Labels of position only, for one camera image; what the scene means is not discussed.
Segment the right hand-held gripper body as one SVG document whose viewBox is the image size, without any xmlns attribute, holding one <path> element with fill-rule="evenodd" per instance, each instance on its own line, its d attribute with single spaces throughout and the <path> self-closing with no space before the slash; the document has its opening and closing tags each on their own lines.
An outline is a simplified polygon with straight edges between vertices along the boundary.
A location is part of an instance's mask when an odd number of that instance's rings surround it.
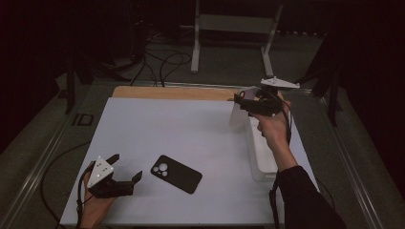
<svg viewBox="0 0 405 229">
<path fill-rule="evenodd" d="M 262 79 L 261 86 L 257 88 L 270 90 L 270 98 L 259 99 L 255 96 L 255 98 L 253 99 L 253 108 L 247 111 L 251 114 L 273 116 L 281 113 L 284 110 L 285 102 L 284 99 L 279 95 L 279 92 L 291 89 L 299 89 L 300 84 L 291 83 L 273 76 L 269 79 Z"/>
</svg>

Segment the metal floor rail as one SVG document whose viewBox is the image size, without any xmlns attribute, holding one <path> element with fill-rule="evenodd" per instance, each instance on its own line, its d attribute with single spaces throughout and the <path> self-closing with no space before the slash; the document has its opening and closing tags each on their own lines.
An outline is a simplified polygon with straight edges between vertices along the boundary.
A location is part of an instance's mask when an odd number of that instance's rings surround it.
<svg viewBox="0 0 405 229">
<path fill-rule="evenodd" d="M 54 97 L 0 155 L 0 229 L 54 229 L 113 90 L 80 88 L 70 114 Z"/>
<path fill-rule="evenodd" d="M 134 87 L 162 87 L 160 83 L 155 84 L 153 81 L 135 81 L 133 84 L 130 82 L 114 81 L 114 80 L 95 80 L 93 85 L 107 85 L 107 86 L 134 86 Z M 198 84 L 198 83 L 178 83 L 178 82 L 166 82 L 165 88 L 205 88 L 205 89 L 233 89 L 240 90 L 247 86 L 237 85 L 215 85 L 215 84 Z M 310 95 L 312 89 L 300 88 L 291 89 L 285 92 L 286 94 L 302 94 Z"/>
<path fill-rule="evenodd" d="M 352 158 L 350 157 L 349 151 L 345 146 L 341 135 L 338 133 L 337 128 L 334 127 L 329 120 L 326 100 L 323 97 L 315 97 L 314 100 L 318 109 L 320 110 L 323 120 L 327 122 L 327 126 L 331 132 L 333 141 L 337 144 L 341 163 L 356 196 L 357 202 L 359 203 L 359 206 L 363 212 L 365 220 L 367 221 L 370 229 L 384 229 L 381 219 L 375 211 L 370 195 L 352 162 Z"/>
</svg>

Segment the black stand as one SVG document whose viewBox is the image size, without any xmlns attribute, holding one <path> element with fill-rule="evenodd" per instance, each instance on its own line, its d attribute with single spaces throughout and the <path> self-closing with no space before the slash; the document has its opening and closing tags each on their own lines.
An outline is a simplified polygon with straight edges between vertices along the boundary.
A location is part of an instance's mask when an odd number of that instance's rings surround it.
<svg viewBox="0 0 405 229">
<path fill-rule="evenodd" d="M 94 60 L 83 52 L 69 54 L 66 63 L 66 89 L 63 90 L 67 99 L 66 114 L 69 114 L 75 104 L 75 80 L 78 78 L 82 84 L 90 85 L 94 81 L 92 69 L 96 69 L 117 81 L 129 82 L 129 79 L 114 73 L 100 62 Z"/>
<path fill-rule="evenodd" d="M 316 80 L 315 85 L 311 89 L 313 97 L 324 97 L 329 95 L 329 103 L 327 115 L 330 123 L 336 127 L 336 111 L 338 108 L 338 88 L 341 70 L 339 63 L 339 54 L 333 45 L 333 37 L 327 33 L 323 41 L 311 60 L 306 73 L 294 83 L 305 84 L 312 79 Z"/>
</svg>

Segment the black phone case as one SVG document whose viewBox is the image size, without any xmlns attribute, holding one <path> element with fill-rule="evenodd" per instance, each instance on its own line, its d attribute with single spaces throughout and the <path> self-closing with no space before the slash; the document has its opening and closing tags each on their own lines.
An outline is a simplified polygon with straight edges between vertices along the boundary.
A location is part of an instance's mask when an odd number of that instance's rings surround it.
<svg viewBox="0 0 405 229">
<path fill-rule="evenodd" d="M 203 178 L 200 172 L 165 155 L 157 159 L 150 172 L 187 194 L 194 194 Z"/>
</svg>

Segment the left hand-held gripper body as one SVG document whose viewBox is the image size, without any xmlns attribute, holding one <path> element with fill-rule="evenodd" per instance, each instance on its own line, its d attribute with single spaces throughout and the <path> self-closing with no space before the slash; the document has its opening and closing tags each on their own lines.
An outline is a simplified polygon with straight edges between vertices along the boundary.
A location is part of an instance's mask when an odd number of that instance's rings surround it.
<svg viewBox="0 0 405 229">
<path fill-rule="evenodd" d="M 93 165 L 93 170 L 87 183 L 90 193 L 96 198 L 118 198 L 131 196 L 134 192 L 132 181 L 115 181 L 115 168 L 99 157 Z"/>
</svg>

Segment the person's right hand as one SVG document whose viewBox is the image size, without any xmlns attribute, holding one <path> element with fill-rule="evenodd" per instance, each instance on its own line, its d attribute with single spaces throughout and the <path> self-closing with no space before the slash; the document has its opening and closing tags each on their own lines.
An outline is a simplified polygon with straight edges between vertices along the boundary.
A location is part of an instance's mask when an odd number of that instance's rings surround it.
<svg viewBox="0 0 405 229">
<path fill-rule="evenodd" d="M 297 164 L 288 146 L 288 122 L 283 113 L 273 116 L 252 114 L 259 121 L 258 129 L 264 135 L 280 170 Z"/>
</svg>

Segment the white rectangular tray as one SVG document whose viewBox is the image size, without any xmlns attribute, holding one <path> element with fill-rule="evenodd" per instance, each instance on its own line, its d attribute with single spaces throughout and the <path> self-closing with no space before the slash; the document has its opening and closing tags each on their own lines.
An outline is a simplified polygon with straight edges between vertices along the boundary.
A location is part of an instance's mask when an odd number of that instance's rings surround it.
<svg viewBox="0 0 405 229">
<path fill-rule="evenodd" d="M 252 116 L 245 119 L 245 136 L 251 174 L 257 182 L 273 182 L 278 167 L 265 138 L 257 129 L 258 125 L 259 121 Z"/>
</svg>

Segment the person's left hand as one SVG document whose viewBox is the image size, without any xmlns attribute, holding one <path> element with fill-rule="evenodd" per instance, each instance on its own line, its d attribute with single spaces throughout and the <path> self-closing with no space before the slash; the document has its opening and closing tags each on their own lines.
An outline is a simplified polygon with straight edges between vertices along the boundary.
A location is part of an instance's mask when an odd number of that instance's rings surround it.
<svg viewBox="0 0 405 229">
<path fill-rule="evenodd" d="M 84 176 L 83 182 L 85 187 L 87 186 L 89 177 L 89 174 Z M 95 198 L 92 196 L 87 187 L 85 188 L 84 197 L 86 202 L 84 203 L 82 220 L 95 219 L 103 221 L 116 200 L 116 198 Z"/>
</svg>

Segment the white table mat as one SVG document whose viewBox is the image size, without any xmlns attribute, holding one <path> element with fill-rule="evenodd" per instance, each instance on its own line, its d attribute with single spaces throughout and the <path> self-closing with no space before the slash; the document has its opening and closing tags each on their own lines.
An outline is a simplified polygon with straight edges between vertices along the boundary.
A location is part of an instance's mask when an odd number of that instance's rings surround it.
<svg viewBox="0 0 405 229">
<path fill-rule="evenodd" d="M 130 197 L 118 198 L 111 226 L 226 226 L 273 222 L 268 182 L 256 181 L 249 153 L 269 151 L 255 127 L 229 123 L 230 101 L 110 98 L 83 162 L 118 154 L 114 177 L 142 174 Z M 162 155 L 202 174 L 193 194 L 153 176 Z"/>
</svg>

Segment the white metal stand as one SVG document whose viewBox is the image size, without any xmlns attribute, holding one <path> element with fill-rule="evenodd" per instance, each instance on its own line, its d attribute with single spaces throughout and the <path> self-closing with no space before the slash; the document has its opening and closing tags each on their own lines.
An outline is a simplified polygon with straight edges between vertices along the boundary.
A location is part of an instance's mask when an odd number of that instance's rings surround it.
<svg viewBox="0 0 405 229">
<path fill-rule="evenodd" d="M 267 77 L 274 75 L 269 51 L 272 46 L 273 39 L 277 32 L 277 27 L 283 11 L 284 5 L 279 4 L 276 7 L 274 14 L 270 18 L 252 17 L 252 16 L 236 16 L 224 14 L 207 14 L 201 13 L 201 0 L 195 2 L 194 16 L 194 47 L 191 55 L 191 73 L 199 71 L 200 64 L 200 32 L 201 31 L 229 31 L 229 32 L 250 32 L 261 33 L 267 35 L 267 42 L 261 48 L 261 56 Z"/>
</svg>

